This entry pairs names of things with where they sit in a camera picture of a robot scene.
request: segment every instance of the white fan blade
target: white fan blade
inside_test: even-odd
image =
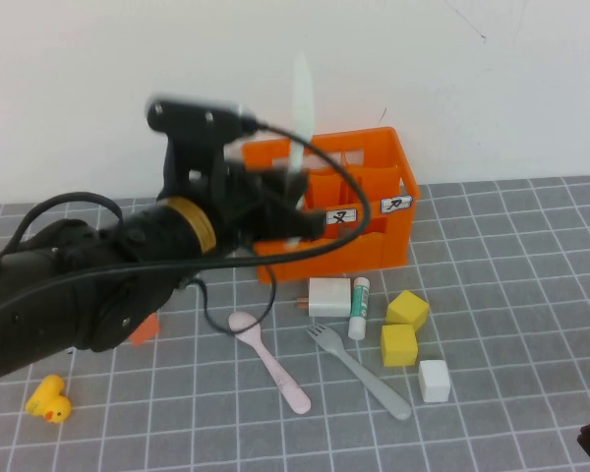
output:
[[[309,141],[315,133],[315,97],[308,60],[300,53],[293,62],[293,131]],[[288,170],[299,172],[304,162],[304,147],[291,142]]]

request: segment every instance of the white cube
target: white cube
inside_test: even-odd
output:
[[[418,372],[425,403],[443,403],[450,396],[450,375],[445,361],[422,361]]]

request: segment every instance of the yellow rubber duck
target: yellow rubber duck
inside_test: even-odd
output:
[[[54,374],[46,377],[27,402],[27,413],[32,416],[43,416],[48,423],[62,423],[72,412],[72,404],[65,396],[60,395],[65,384]]]

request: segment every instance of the white wall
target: white wall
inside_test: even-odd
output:
[[[0,202],[153,195],[150,95],[233,99],[288,125],[299,50],[318,131],[386,109],[420,182],[590,173],[590,0],[12,0]]]

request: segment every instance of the glue stick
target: glue stick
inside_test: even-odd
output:
[[[350,327],[347,330],[347,335],[355,341],[360,341],[365,337],[365,319],[367,318],[367,302],[369,298],[370,281],[365,277],[355,278]]]

